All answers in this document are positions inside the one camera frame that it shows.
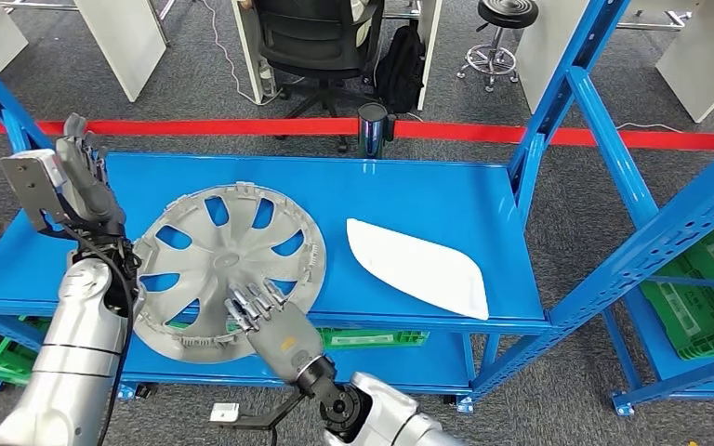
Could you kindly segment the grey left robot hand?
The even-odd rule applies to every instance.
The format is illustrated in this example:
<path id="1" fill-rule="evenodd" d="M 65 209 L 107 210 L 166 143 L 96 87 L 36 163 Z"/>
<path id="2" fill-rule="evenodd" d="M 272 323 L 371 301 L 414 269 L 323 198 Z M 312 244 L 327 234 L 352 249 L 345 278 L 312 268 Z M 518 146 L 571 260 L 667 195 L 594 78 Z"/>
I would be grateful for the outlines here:
<path id="1" fill-rule="evenodd" d="M 109 183 L 106 165 L 109 151 L 87 128 L 86 118 L 74 112 L 65 120 L 55 152 L 68 178 L 62 193 L 72 210 L 86 224 L 123 236 L 126 214 Z"/>

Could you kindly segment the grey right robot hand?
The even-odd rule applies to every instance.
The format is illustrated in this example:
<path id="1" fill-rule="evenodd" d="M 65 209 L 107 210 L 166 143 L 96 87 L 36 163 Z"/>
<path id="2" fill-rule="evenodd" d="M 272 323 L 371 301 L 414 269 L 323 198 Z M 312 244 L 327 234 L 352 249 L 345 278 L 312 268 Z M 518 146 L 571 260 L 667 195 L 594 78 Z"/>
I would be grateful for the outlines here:
<path id="1" fill-rule="evenodd" d="M 229 286 L 225 307 L 250 346 L 285 383 L 309 389 L 336 369 L 306 314 L 272 281 Z"/>

